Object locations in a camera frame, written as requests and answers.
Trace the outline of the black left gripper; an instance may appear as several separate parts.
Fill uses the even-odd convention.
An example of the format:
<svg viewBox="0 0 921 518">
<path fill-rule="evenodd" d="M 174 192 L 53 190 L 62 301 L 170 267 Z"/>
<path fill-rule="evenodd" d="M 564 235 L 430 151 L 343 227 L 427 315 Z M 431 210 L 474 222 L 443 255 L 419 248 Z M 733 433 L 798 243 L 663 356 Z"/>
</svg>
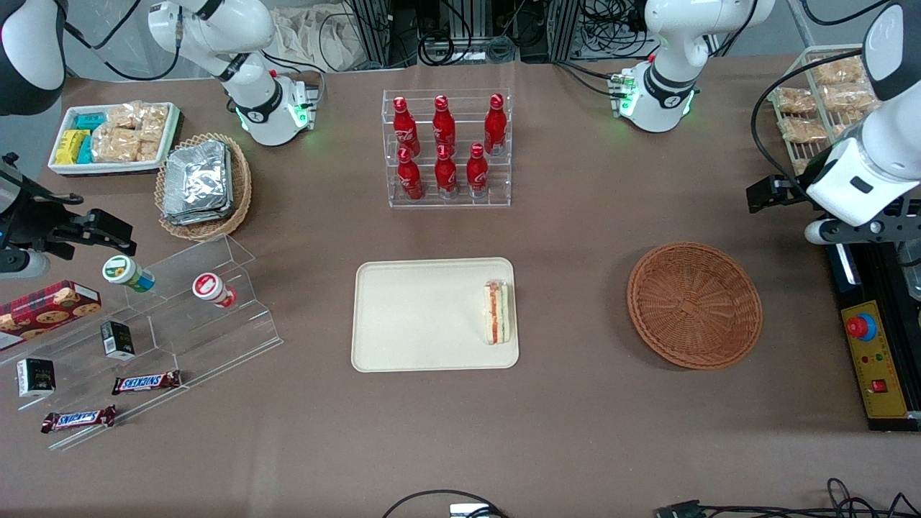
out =
<svg viewBox="0 0 921 518">
<path fill-rule="evenodd" d="M 782 176 L 771 174 L 751 184 L 745 190 L 746 203 L 749 214 L 756 214 L 771 206 L 790 206 L 790 204 L 808 203 L 815 211 L 815 221 L 838 221 L 824 206 L 816 202 L 803 187 L 799 179 L 783 179 Z"/>
</svg>

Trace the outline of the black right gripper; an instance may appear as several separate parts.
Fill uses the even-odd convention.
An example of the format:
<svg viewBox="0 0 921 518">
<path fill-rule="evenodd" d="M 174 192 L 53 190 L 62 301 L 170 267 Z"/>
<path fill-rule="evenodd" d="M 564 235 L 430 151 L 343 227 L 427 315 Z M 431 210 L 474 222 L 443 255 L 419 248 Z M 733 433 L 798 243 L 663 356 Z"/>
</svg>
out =
<svg viewBox="0 0 921 518">
<path fill-rule="evenodd" d="M 35 199 L 25 190 L 2 188 L 1 249 L 46 250 L 72 260 L 77 245 L 100 245 L 134 255 L 134 227 L 103 210 L 90 210 L 85 219 L 72 219 L 63 204 Z"/>
</svg>

